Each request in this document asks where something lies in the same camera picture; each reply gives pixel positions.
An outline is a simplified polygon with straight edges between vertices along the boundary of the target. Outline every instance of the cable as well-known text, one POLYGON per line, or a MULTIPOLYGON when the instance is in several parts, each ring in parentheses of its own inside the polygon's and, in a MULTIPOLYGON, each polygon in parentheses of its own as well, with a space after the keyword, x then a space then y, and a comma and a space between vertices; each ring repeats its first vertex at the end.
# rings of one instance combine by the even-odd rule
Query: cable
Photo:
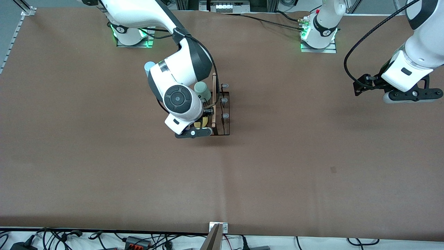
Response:
POLYGON ((100 234, 97 236, 97 238, 99 238, 99 242, 100 242, 100 244, 102 245, 103 250, 107 250, 107 248, 105 247, 105 245, 104 245, 103 242, 102 242, 102 239, 100 238, 100 234))
POLYGON ((43 238, 42 238, 42 245, 43 245, 43 249, 45 249, 45 250, 47 250, 47 248, 46 248, 46 241, 45 241, 45 237, 46 237, 46 228, 45 228, 45 231, 43 232, 43 238))
POLYGON ((121 237, 119 237, 116 233, 114 233, 114 235, 117 237, 117 238, 119 238, 121 241, 123 241, 123 242, 126 242, 127 241, 127 238, 121 238, 121 237))
POLYGON ((254 17, 254 16, 244 16, 244 17, 256 19, 256 20, 259 20, 259 21, 262 21, 262 22, 266 22, 266 23, 270 23, 270 24, 274 24, 274 25, 279 25, 279 26, 282 26, 282 27, 293 28, 293 29, 296 29, 296 30, 299 30, 299 31, 304 31, 304 29, 300 28, 300 27, 294 27, 294 26, 290 26, 290 25, 275 23, 275 22, 264 20, 264 19, 260 19, 260 18, 254 17))
POLYGON ((356 239, 356 241, 358 241, 358 244, 351 242, 350 238, 347 238, 347 242, 350 243, 350 245, 361 247, 361 250, 364 250, 364 246, 374 246, 374 245, 378 244, 380 241, 379 239, 376 239, 376 241, 373 243, 362 243, 358 238, 355 238, 355 239, 356 239))
POLYGON ((160 103, 160 101, 159 100, 157 100, 157 103, 159 103, 159 106, 165 111, 165 112, 167 112, 168 114, 170 113, 161 103, 160 103))
POLYGON ((297 22, 297 19, 294 19, 294 18, 289 17, 287 14, 285 14, 284 12, 282 12, 282 11, 280 11, 280 10, 277 10, 276 13, 280 13, 280 14, 282 14, 282 15, 283 15, 286 19, 288 19, 288 20, 292 20, 292 21, 297 22))
POLYGON ((52 240, 51 240, 51 238, 49 238, 50 240, 51 240, 51 242, 49 242, 49 247, 48 247, 48 249, 51 249, 51 246, 52 246, 52 243, 54 242, 54 240, 55 240, 55 236, 54 235, 52 235, 51 236, 52 237, 52 240))
POLYGON ((228 246, 230 247, 230 250, 233 250, 233 248, 231 247, 231 244, 230 244, 230 240, 227 238, 227 236, 225 234, 223 236, 225 237, 226 242, 228 243, 228 246))
POLYGON ((66 238, 62 239, 62 238, 59 236, 59 233, 56 233, 55 231, 53 231, 53 230, 51 230, 51 229, 49 229, 49 228, 44 228, 44 230, 45 230, 45 233, 43 234, 43 238, 45 237, 46 231, 49 231, 49 232, 52 233, 52 235, 54 235, 55 238, 57 238, 57 239, 59 240, 59 241, 57 242, 56 246, 55 246, 55 250, 57 249, 57 246, 58 246, 58 244, 59 244, 60 242, 62 242, 63 245, 65 246, 65 250, 66 250, 66 249, 72 250, 72 248, 66 243, 66 241, 67 241, 66 238))
POLYGON ((8 241, 8 239, 9 239, 9 234, 3 234, 2 236, 0 236, 0 239, 3 238, 3 237, 6 237, 6 239, 5 239, 4 242, 1 244, 0 249, 2 249, 3 246, 6 244, 6 242, 8 241))
POLYGON ((242 250, 250 250, 250 247, 248 247, 248 242, 247 242, 247 238, 245 238, 245 236, 241 235, 242 237, 242 241, 244 242, 244 247, 242 248, 242 250))
POLYGON ((313 10, 317 10, 317 9, 320 8, 320 7, 322 7, 322 5, 319 5, 319 6, 317 6, 316 8, 310 10, 310 13, 311 13, 313 10))
POLYGON ((180 236, 181 236, 181 235, 178 235, 178 236, 173 237, 173 238, 171 238, 171 239, 169 239, 169 240, 166 240, 165 242, 161 243, 159 246, 156 246, 155 248, 153 248, 153 250, 156 250, 158 247, 163 246, 163 245, 165 245, 166 243, 171 242, 172 240, 179 238, 180 236))
POLYGON ((146 27, 146 28, 143 28, 143 29, 154 30, 154 31, 161 31, 161 32, 169 32, 168 30, 161 29, 161 28, 148 28, 148 27, 146 27))
POLYGON ((364 88, 368 88, 368 89, 382 89, 384 88, 386 85, 382 85, 382 86, 378 86, 378 87, 373 87, 370 85, 365 85, 363 83, 361 83, 360 81, 358 81, 358 79, 356 79, 355 77, 352 76, 352 74, 349 71, 349 68, 347 67, 347 61, 350 57, 350 55, 352 54, 352 52, 359 46, 359 44, 361 44, 368 36, 370 36, 375 30, 377 30, 379 27, 381 27, 383 24, 385 24, 386 22, 388 22, 390 19, 394 18, 396 15, 398 15, 399 13, 403 12, 405 9, 407 9, 408 7, 414 5, 415 3, 417 3, 419 0, 413 0, 412 2, 410 2, 409 4, 405 5, 404 7, 400 8, 399 10, 395 11, 392 15, 390 15, 389 17, 387 17, 386 19, 384 19, 382 22, 378 23, 375 27, 373 27, 369 32, 367 32, 367 34, 365 34, 351 49, 350 51, 347 53, 347 55, 344 58, 344 69, 345 72, 347 73, 347 75, 356 83, 358 83, 359 85, 361 85, 364 88))
POLYGON ((166 36, 153 36, 150 33, 144 31, 142 28, 140 28, 139 30, 142 31, 143 33, 145 33, 147 36, 151 36, 154 39, 163 39, 163 38, 167 38, 167 37, 172 37, 173 36, 172 34, 166 35, 166 36))
POLYGON ((299 250, 302 250, 302 247, 299 244, 299 237, 298 236, 296 236, 296 243, 297 243, 297 247, 299 247, 299 250))

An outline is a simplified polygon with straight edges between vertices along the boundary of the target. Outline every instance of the power adapter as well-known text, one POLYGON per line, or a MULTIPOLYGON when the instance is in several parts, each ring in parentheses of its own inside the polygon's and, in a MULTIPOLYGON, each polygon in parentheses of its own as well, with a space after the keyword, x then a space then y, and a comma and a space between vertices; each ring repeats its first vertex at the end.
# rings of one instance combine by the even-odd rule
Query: power adapter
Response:
POLYGON ((28 246, 25 242, 17 242, 11 246, 11 250, 37 250, 37 248, 28 246))
POLYGON ((130 250, 148 250, 150 248, 151 242, 144 239, 139 239, 137 237, 128 236, 125 241, 125 249, 130 250))

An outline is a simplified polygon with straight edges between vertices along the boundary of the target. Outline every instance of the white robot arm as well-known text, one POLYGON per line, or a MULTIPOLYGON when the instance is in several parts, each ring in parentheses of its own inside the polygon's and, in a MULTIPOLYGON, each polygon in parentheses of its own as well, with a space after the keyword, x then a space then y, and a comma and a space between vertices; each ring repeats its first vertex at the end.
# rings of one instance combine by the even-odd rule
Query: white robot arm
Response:
POLYGON ((414 33, 395 52, 391 65, 382 74, 384 80, 402 92, 444 65, 444 1, 420 0, 406 9, 406 15, 414 33))
POLYGON ((310 20, 301 39, 310 47, 325 48, 333 40, 339 21, 345 14, 345 0, 322 0, 319 13, 311 13, 304 19, 310 20))
POLYGON ((441 89, 428 88, 428 75, 444 65, 444 0, 407 0, 407 4, 413 35, 377 75, 365 74, 354 82, 356 96, 371 89, 383 89, 385 103, 432 102, 443 96, 441 89), (417 85, 420 81, 425 82, 423 89, 417 85))
POLYGON ((144 35, 139 28, 165 27, 179 50, 157 64, 145 64, 148 84, 157 100, 165 104, 170 113, 165 124, 176 134, 181 134, 202 116, 202 102, 188 86, 209 76, 212 61, 167 6, 160 0, 80 1, 95 5, 105 13, 117 39, 126 45, 141 41, 144 35))

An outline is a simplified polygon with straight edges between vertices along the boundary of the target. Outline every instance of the wooden stick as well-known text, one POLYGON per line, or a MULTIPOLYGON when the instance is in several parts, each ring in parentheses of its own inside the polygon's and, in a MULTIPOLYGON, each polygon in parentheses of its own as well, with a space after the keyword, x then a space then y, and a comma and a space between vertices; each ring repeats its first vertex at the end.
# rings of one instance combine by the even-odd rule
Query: wooden stick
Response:
MULTIPOLYGON (((216 103, 216 73, 213 73, 213 103, 216 103)), ((213 116, 211 117, 211 127, 216 127, 216 105, 213 106, 213 116)))

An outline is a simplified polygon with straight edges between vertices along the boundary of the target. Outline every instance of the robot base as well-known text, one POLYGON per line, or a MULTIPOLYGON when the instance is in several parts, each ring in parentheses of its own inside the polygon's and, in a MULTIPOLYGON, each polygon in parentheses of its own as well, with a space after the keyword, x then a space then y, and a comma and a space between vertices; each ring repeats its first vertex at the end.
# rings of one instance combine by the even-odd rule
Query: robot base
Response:
POLYGON ((230 92, 225 91, 227 84, 221 84, 219 100, 216 100, 216 75, 213 74, 212 102, 216 105, 205 109, 202 117, 190 125, 182 134, 175 134, 176 138, 196 138, 206 136, 230 135, 230 92))
POLYGON ((312 53, 336 53, 336 41, 330 42, 330 44, 325 48, 313 48, 310 47, 304 40, 301 39, 301 52, 312 52, 312 53))
MULTIPOLYGON (((148 36, 148 35, 145 35, 145 37, 144 38, 142 38, 141 40, 140 40, 140 42, 138 42, 137 44, 135 44, 135 45, 124 45, 124 44, 122 44, 118 39, 117 39, 117 36, 116 36, 116 33, 114 32, 114 30, 111 28, 111 31, 113 32, 113 37, 114 37, 114 40, 115 40, 115 42, 116 42, 116 47, 119 47, 119 48, 152 48, 153 47, 153 44, 154 44, 154 38, 152 38, 151 36, 148 36)), ((149 33, 149 34, 151 34, 151 35, 154 35, 154 30, 146 30, 146 32, 147 33, 149 33)))

